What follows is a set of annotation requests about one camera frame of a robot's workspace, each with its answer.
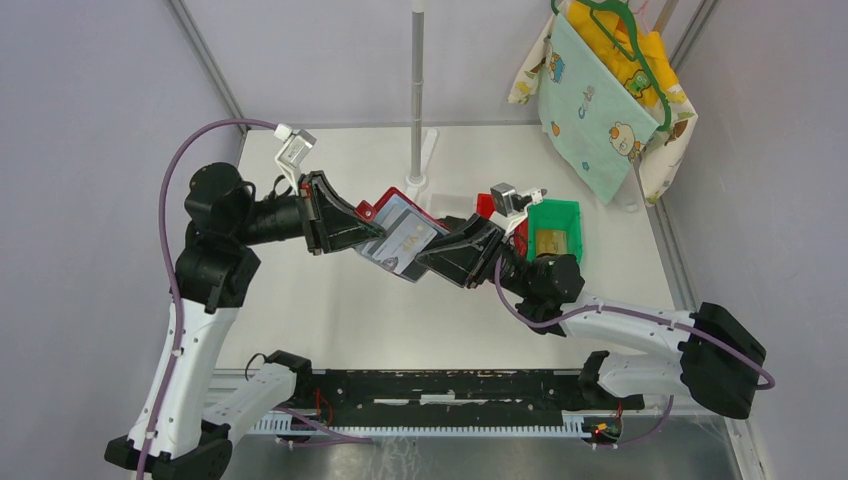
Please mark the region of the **red leather card holder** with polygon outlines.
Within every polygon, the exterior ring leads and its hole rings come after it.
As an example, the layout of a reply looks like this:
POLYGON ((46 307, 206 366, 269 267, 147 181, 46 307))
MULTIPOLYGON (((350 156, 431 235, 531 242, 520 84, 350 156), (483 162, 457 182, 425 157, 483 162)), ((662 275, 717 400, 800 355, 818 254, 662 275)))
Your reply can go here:
POLYGON ((408 282, 419 281, 428 269, 416 256, 434 240, 449 233, 396 187, 389 188, 373 206, 374 223, 385 235, 354 250, 365 260, 408 282))

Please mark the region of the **white VIP card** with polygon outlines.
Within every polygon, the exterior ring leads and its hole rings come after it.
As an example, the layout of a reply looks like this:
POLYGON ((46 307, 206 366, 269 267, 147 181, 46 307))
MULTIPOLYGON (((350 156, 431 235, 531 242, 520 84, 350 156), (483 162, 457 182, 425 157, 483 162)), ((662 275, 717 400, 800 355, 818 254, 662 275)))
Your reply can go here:
POLYGON ((401 274, 435 238, 437 230, 412 211, 404 211, 388 228, 387 237, 369 253, 384 270, 401 274))

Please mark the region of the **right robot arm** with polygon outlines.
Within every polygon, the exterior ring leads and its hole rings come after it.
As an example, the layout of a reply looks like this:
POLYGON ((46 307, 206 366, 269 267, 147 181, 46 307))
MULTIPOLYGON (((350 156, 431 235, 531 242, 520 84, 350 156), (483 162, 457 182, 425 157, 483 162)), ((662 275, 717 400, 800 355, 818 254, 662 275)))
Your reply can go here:
POLYGON ((592 353, 577 382, 580 400, 602 408, 632 395, 685 396, 724 417, 749 417, 755 395, 775 388, 767 350, 724 306, 662 310, 585 291, 573 254, 527 258, 497 223, 473 215, 431 242, 417 263, 467 289, 491 283, 506 310, 539 334, 630 349, 592 353))

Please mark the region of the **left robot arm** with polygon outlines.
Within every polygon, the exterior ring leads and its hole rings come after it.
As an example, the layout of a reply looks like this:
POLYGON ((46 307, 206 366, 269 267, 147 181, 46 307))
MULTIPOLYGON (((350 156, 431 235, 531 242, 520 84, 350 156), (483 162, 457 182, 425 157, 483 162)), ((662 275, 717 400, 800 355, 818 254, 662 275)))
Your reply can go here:
POLYGON ((273 408, 302 407, 313 397, 309 360, 275 352, 223 400, 206 402, 260 266, 255 247, 301 238, 321 255, 385 234, 367 203, 350 205, 321 171, 302 175, 289 194, 258 199, 236 167, 213 163, 193 175, 184 206, 185 246, 166 261, 172 303, 154 382, 135 425, 104 452, 108 463, 141 478, 218 479, 240 440, 273 408))

